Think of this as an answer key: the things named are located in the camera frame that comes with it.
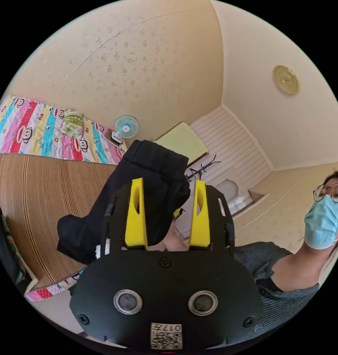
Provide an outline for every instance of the dark hair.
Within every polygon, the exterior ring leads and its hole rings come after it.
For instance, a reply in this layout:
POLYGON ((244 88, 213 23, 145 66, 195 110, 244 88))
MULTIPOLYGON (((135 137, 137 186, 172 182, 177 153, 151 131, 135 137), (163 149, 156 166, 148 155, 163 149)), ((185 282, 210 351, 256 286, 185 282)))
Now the dark hair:
MULTIPOLYGON (((330 174, 330 175, 328 175, 328 176, 325 178, 325 180, 324 180, 324 182, 323 182, 323 185, 325 185, 329 180, 332 180, 332 179, 338 179, 338 171, 337 171, 337 170, 335 170, 335 171, 333 172, 333 174, 330 174)), ((328 259, 333 258, 332 256, 335 255, 335 253, 337 252, 337 249, 338 249, 338 241, 337 241, 337 243, 335 244, 335 246, 334 246, 333 250, 331 251, 331 253, 329 254, 328 259)))
POLYGON ((323 185, 325 185, 329 180, 332 180, 332 179, 338 179, 338 171, 337 170, 335 170, 333 172, 333 174, 330 174, 325 178, 323 185))

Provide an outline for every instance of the round ceiling lamp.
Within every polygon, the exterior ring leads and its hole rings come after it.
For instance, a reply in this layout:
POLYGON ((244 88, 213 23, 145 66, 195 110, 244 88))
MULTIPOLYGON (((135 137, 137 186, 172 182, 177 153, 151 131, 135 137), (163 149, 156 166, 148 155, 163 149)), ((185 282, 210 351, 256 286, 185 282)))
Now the round ceiling lamp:
POLYGON ((293 95, 298 92, 298 79, 293 71, 283 65, 274 68, 274 81, 283 92, 293 95))

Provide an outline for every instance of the eyeglasses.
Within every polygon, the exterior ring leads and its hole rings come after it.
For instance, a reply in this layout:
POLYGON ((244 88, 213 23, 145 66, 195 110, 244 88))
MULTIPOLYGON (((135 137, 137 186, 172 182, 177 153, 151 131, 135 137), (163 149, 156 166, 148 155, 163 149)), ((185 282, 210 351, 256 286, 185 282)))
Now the eyeglasses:
POLYGON ((333 202, 338 203, 338 183, 334 184, 332 187, 327 187, 325 185, 319 185, 313 191, 313 198, 316 202, 320 201, 326 194, 332 198, 333 202))

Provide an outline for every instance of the camera lens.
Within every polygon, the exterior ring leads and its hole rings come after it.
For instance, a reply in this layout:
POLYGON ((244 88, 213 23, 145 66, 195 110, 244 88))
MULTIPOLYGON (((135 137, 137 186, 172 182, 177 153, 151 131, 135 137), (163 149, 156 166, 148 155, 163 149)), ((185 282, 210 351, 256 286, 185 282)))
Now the camera lens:
POLYGON ((123 314, 136 314, 142 309, 141 297, 132 290, 121 290, 113 298, 114 306, 123 314))
POLYGON ((195 315, 208 315, 215 311, 218 305, 216 295, 210 291, 198 291, 188 301, 188 308, 195 315))

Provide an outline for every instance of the bamboo mat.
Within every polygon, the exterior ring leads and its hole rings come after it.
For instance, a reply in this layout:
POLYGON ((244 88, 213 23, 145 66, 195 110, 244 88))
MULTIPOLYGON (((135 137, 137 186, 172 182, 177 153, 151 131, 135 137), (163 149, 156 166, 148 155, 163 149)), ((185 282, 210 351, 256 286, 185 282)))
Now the bamboo mat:
POLYGON ((39 280, 35 289, 62 281, 84 267, 57 251, 57 222, 67 214, 87 215, 115 168, 0 154, 1 209, 22 258, 39 280))

